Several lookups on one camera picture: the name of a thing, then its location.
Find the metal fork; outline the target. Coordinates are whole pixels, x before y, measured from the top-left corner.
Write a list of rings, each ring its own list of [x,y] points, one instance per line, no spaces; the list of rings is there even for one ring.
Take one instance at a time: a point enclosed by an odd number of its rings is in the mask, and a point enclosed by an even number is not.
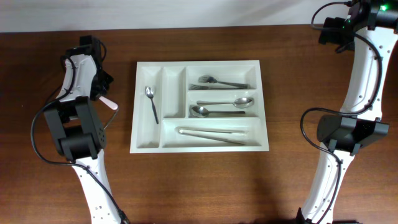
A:
[[[234,87],[238,87],[238,88],[244,88],[244,89],[249,88],[248,84],[222,82],[222,81],[218,81],[215,77],[212,77],[209,75],[204,75],[204,76],[198,77],[198,83],[219,83],[219,84],[234,86]]]
[[[241,87],[213,87],[213,86],[190,84],[189,90],[245,90],[245,88],[241,88]]]

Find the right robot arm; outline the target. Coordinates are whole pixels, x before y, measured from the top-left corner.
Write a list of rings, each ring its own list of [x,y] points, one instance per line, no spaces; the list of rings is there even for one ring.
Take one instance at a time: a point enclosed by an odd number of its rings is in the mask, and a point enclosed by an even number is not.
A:
[[[354,52],[348,92],[338,110],[321,111],[317,126],[320,151],[310,194],[299,208],[296,223],[333,223],[333,209],[343,177],[359,150],[382,139],[389,125],[382,123],[382,91],[392,50],[397,42],[397,1],[344,1],[346,18],[327,17],[320,44],[336,44],[337,53]]]

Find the long metal tongs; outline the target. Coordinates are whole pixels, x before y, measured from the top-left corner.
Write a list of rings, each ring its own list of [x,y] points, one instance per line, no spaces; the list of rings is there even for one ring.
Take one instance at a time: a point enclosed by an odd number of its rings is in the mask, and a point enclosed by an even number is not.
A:
[[[175,130],[181,135],[231,144],[245,145],[248,142],[247,132],[240,130],[189,127],[177,127]]]

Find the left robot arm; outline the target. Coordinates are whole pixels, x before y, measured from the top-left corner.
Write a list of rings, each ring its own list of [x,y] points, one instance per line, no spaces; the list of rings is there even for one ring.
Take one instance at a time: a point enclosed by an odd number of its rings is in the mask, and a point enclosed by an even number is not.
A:
[[[108,123],[103,123],[93,106],[102,101],[114,111],[117,103],[105,96],[113,82],[103,70],[106,47],[92,35],[81,36],[79,45],[66,50],[60,60],[65,78],[36,113],[44,115],[55,148],[72,167],[82,186],[92,223],[129,223],[127,215],[116,203],[106,175],[104,149]]]

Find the metal tablespoon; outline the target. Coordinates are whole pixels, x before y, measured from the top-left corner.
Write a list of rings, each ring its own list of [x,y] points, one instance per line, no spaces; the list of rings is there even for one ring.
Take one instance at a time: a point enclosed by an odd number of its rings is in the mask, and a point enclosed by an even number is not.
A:
[[[203,106],[192,106],[190,109],[190,114],[198,118],[206,118],[213,114],[221,115],[241,115],[246,114],[245,111],[209,111]]]
[[[210,101],[197,101],[198,106],[210,106],[210,105],[233,105],[235,108],[244,109],[252,106],[254,99],[250,97],[238,98],[231,102],[210,102]]]

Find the small metal spoon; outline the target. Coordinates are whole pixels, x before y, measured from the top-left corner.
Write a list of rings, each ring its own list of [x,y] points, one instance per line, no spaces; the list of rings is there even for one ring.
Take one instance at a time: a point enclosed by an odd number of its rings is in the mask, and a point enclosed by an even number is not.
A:
[[[105,123],[103,129],[106,129],[106,128],[113,122],[113,120],[114,120],[115,117],[117,116],[118,112],[119,112],[119,110],[115,110],[115,111],[114,111],[113,115],[112,115],[112,116],[110,117],[110,119],[108,119],[108,121]]]
[[[153,111],[153,114],[154,114],[155,122],[156,122],[156,124],[159,124],[159,119],[158,119],[158,115],[157,115],[157,110],[156,110],[155,103],[154,103],[155,91],[154,91],[151,87],[146,86],[146,87],[145,87],[145,95],[146,95],[146,97],[148,97],[148,98],[150,99],[150,101],[151,101],[152,111]]]

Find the white plastic knife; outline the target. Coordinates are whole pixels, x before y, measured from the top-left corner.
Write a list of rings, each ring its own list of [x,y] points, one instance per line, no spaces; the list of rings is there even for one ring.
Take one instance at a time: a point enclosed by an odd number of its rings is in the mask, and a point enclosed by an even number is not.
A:
[[[117,103],[115,103],[112,100],[107,99],[104,96],[99,97],[99,100],[101,102],[103,102],[106,106],[108,106],[110,109],[112,109],[113,111],[116,111],[119,109],[119,105]]]

